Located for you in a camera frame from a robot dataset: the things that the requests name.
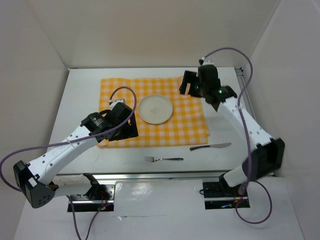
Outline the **clear plastic cup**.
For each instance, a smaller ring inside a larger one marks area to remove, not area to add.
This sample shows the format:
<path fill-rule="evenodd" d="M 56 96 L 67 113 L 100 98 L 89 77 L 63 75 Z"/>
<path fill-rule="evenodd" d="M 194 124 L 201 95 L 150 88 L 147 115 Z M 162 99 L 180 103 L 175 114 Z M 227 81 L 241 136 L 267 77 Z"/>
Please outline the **clear plastic cup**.
<path fill-rule="evenodd" d="M 177 83 L 178 87 L 181 86 L 182 82 L 183 82 L 183 76 L 180 76 L 180 77 L 178 77 L 178 78 L 176 79 L 176 83 Z"/>

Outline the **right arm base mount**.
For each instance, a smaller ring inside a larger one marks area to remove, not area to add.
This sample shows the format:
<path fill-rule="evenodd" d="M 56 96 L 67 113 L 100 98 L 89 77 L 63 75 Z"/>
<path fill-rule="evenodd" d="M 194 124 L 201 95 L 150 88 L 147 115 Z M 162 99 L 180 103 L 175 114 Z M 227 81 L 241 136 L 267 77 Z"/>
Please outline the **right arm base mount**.
<path fill-rule="evenodd" d="M 206 210 L 250 208 L 248 194 L 244 196 L 238 193 L 237 188 L 222 190 L 218 182 L 203 182 L 199 194 L 204 197 L 204 206 Z"/>

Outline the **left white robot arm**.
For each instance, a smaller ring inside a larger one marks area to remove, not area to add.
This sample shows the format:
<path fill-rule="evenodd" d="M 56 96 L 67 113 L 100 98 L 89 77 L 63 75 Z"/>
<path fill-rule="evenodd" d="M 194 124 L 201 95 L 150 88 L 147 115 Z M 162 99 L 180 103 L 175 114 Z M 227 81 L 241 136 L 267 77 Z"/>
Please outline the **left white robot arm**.
<path fill-rule="evenodd" d="M 89 114 L 61 145 L 28 163 L 20 160 L 13 166 L 16 183 L 32 208 L 48 204 L 54 197 L 83 195 L 100 200 L 109 193 L 91 173 L 59 176 L 59 172 L 79 155 L 103 140 L 119 141 L 138 134 L 135 114 L 123 102 L 112 109 Z"/>

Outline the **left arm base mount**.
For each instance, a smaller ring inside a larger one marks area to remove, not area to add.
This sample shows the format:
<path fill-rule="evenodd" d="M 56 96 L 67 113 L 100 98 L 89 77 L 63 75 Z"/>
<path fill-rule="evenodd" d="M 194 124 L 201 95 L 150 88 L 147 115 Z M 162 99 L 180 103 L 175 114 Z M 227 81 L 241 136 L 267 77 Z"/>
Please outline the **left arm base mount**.
<path fill-rule="evenodd" d="M 86 212 L 112 212 L 116 182 L 111 180 L 98 180 L 92 174 L 80 175 L 81 181 L 76 183 L 76 193 L 70 194 L 74 211 Z"/>

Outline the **yellow white checkered cloth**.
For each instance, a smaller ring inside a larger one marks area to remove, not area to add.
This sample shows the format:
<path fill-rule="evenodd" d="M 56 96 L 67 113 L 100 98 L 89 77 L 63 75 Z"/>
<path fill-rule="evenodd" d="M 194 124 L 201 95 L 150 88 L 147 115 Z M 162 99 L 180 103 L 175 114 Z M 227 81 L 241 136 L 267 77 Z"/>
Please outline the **yellow white checkered cloth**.
<path fill-rule="evenodd" d="M 163 95 L 173 104 L 170 119 L 161 124 L 149 124 L 137 114 L 135 116 L 138 137 L 108 141 L 98 144 L 100 148 L 142 148 L 203 145 L 210 134 L 203 113 L 202 102 L 197 97 L 181 95 L 178 77 L 169 78 L 103 78 L 100 81 L 99 110 L 109 108 L 109 100 L 125 99 L 132 107 L 149 95 Z"/>

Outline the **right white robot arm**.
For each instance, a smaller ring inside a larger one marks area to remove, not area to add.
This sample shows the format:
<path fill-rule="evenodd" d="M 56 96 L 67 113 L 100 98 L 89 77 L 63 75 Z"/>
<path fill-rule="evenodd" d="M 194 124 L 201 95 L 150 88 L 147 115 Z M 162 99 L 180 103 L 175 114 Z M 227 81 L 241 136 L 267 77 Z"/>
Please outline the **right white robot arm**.
<path fill-rule="evenodd" d="M 214 65 L 201 65 L 196 72 L 186 70 L 179 87 L 181 95 L 203 98 L 221 114 L 247 143 L 243 163 L 219 176 L 218 190 L 230 196 L 241 185 L 277 171 L 282 166 L 285 143 L 275 139 L 241 105 L 240 98 L 228 85 L 222 85 Z"/>

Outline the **cream round plate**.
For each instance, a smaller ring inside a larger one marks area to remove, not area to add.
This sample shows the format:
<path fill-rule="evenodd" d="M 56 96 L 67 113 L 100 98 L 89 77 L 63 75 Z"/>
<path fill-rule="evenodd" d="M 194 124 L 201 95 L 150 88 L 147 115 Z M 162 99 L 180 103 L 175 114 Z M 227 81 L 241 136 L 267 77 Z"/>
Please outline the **cream round plate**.
<path fill-rule="evenodd" d="M 138 105 L 140 118 L 152 125 L 159 125 L 169 120 L 173 110 L 174 107 L 170 99 L 160 94 L 148 95 Z"/>

